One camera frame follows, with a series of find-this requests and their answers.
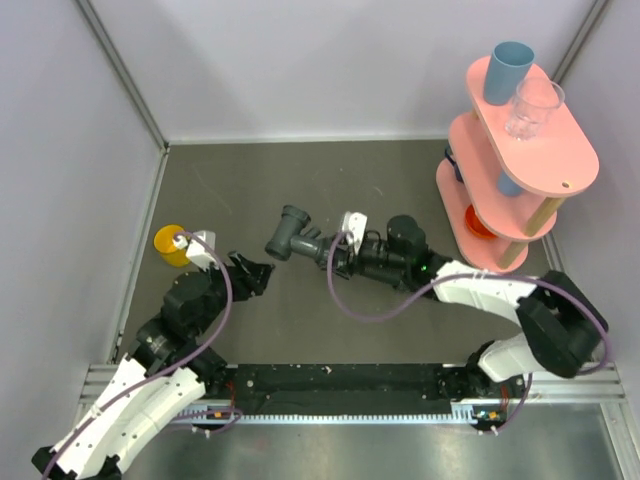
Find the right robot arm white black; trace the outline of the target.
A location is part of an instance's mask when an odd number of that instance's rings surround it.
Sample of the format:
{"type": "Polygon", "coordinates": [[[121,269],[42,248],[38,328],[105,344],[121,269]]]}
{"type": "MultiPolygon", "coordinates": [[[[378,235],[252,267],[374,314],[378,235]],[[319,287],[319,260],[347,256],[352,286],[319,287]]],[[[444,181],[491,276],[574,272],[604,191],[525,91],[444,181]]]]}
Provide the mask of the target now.
{"type": "Polygon", "coordinates": [[[353,237],[353,231],[343,228],[330,241],[326,277],[329,293],[336,305],[345,315],[359,322],[385,322],[400,315],[413,303],[423,298],[426,293],[434,292],[437,299],[443,303],[473,307],[523,327],[525,302],[531,300],[537,291],[550,291],[575,307],[578,316],[596,330],[595,345],[603,347],[602,359],[593,367],[587,367],[583,361],[580,361],[578,370],[567,374],[561,373],[557,368],[545,366],[540,357],[534,354],[533,342],[526,338],[525,333],[520,333],[508,340],[494,342],[480,354],[478,363],[469,367],[466,372],[469,388],[478,395],[492,394],[503,381],[515,376],[547,371],[557,377],[575,378],[593,374],[604,369],[609,363],[611,341],[608,333],[585,300],[578,299],[567,289],[542,278],[526,275],[499,275],[488,270],[468,267],[459,261],[447,263],[444,271],[438,273],[434,280],[419,288],[403,303],[386,313],[366,316],[354,312],[337,295],[332,272],[333,260],[339,244],[346,240],[352,247],[353,237]]]}

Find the grey plastic pipe fitting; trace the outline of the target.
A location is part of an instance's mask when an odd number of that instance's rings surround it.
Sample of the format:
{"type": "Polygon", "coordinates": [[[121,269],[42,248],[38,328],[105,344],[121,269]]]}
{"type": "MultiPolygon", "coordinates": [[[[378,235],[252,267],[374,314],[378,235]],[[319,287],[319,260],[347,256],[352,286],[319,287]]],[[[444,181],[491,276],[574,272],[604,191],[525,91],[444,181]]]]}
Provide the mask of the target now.
{"type": "Polygon", "coordinates": [[[276,230],[265,246],[265,252],[279,261],[287,261],[296,253],[312,259],[319,268],[325,269],[331,238],[321,237],[321,230],[317,227],[304,232],[310,221],[311,217],[306,211],[285,205],[276,230]]]}

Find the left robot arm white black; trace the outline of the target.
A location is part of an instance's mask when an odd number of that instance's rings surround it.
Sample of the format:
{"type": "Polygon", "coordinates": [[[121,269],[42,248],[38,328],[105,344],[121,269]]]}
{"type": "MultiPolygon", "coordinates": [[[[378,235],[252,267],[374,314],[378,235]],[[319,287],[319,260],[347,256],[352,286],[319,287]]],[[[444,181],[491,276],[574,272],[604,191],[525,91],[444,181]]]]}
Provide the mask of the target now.
{"type": "Polygon", "coordinates": [[[198,338],[230,316],[228,304],[264,293],[274,265],[237,252],[222,269],[179,275],[158,314],[137,332],[108,385],[63,439],[32,457],[45,479],[119,479],[179,413],[227,386],[225,360],[198,338]]]}

